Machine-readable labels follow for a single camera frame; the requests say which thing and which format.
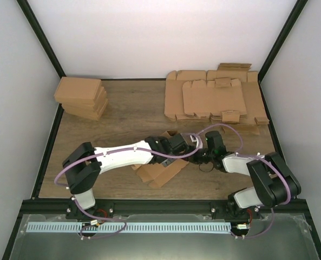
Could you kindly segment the brown cardboard box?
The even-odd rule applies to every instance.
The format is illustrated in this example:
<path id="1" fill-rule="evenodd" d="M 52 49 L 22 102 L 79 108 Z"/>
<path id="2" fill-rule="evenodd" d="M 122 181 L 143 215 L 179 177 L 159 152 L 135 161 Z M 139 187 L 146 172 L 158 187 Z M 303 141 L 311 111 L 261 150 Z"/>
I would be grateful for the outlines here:
<path id="1" fill-rule="evenodd" d="M 183 159 L 170 159 L 164 164 L 132 165 L 136 175 L 151 188 L 161 188 L 188 165 Z"/>

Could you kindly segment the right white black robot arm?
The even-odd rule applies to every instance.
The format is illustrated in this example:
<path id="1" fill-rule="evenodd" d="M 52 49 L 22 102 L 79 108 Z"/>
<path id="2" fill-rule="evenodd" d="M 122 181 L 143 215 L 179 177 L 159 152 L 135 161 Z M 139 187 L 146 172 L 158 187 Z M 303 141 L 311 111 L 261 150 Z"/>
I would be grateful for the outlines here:
<path id="1" fill-rule="evenodd" d="M 251 207 L 275 207 L 287 204 L 302 192 L 302 187 L 284 159 L 276 152 L 266 155 L 243 155 L 229 152 L 218 131 L 205 134 L 207 147 L 186 157 L 189 163 L 211 164 L 224 173 L 238 173 L 252 180 L 252 187 L 228 196 L 227 210 L 231 217 L 242 217 Z"/>

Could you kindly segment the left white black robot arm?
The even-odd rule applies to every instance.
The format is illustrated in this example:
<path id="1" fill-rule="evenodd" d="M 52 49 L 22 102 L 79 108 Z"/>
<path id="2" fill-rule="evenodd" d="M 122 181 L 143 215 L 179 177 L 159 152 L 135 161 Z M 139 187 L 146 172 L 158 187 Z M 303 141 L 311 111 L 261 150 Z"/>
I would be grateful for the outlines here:
<path id="1" fill-rule="evenodd" d="M 93 186 L 100 174 L 130 165 L 163 164 L 169 159 L 187 158 L 195 149 L 181 134 L 169 138 L 150 136 L 131 145 L 108 148 L 93 147 L 91 142 L 85 142 L 62 166 L 69 191 L 79 204 L 79 213 L 91 219 L 97 214 Z"/>

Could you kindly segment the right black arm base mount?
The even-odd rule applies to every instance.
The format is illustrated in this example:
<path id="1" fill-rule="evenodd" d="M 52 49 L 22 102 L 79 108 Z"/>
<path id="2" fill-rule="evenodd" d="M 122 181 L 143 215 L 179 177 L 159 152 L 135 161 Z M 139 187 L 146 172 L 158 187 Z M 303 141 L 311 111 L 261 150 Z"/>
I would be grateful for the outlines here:
<path id="1" fill-rule="evenodd" d="M 241 209 L 235 203 L 229 200 L 213 200 L 210 202 L 211 215 L 214 219 L 224 219 L 225 221 L 233 220 L 247 220 L 250 216 L 252 218 L 259 218 L 259 213 L 254 209 Z"/>

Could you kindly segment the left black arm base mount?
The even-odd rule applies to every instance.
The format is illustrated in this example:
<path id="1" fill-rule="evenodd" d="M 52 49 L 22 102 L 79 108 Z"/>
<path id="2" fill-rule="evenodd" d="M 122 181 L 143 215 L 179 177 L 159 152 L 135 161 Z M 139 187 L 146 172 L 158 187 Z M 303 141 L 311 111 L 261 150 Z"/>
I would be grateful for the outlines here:
<path id="1" fill-rule="evenodd" d="M 110 212 L 112 209 L 112 204 L 99 203 L 89 209 L 85 209 L 84 211 L 89 215 L 94 216 L 94 218 L 87 216 L 84 214 L 76 205 L 76 203 L 71 200 L 68 203 L 66 219 L 78 220 L 78 221 L 89 221 L 89 220 L 101 220 L 101 221 L 109 221 L 109 222 L 121 222 L 121 217 L 114 217 L 113 213 Z"/>

